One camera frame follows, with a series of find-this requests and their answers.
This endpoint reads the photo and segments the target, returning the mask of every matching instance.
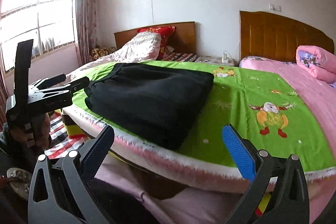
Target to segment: blue gripper pad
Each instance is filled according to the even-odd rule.
[[[235,161],[240,174],[244,179],[252,182],[255,178],[255,161],[245,148],[241,137],[232,125],[226,125],[222,131],[223,142],[231,157]]]

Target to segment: rolled pink blanket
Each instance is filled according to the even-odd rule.
[[[336,82],[336,56],[316,46],[299,46],[296,63],[314,78],[329,84]]]

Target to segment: pink curtain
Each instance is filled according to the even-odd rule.
[[[80,66],[90,62],[90,52],[97,42],[96,0],[75,0],[78,43],[76,43]]]
[[[8,91],[5,86],[5,80],[0,71],[0,129],[2,130],[2,125],[6,122],[6,102],[8,98]]]

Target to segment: green bedsheet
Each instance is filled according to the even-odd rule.
[[[271,155],[284,158],[292,153],[297,154],[305,172],[335,166],[330,147],[315,117],[278,74],[192,62],[144,63],[206,71],[215,75],[214,86],[207,103],[178,153],[214,164],[235,167],[221,137],[222,128],[231,123],[239,134],[249,139],[257,149],[266,149]],[[106,76],[114,64],[107,63],[85,70],[81,76],[98,80]],[[108,124],[120,128],[90,111],[85,105],[85,98],[86,95],[81,90],[75,93],[73,103]]]

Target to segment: bedside table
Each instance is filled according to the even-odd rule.
[[[222,57],[216,56],[199,56],[195,63],[204,63],[204,64],[211,64],[211,65],[220,65],[220,66],[228,66],[234,67],[235,61],[234,59],[229,59],[229,63],[222,63]]]

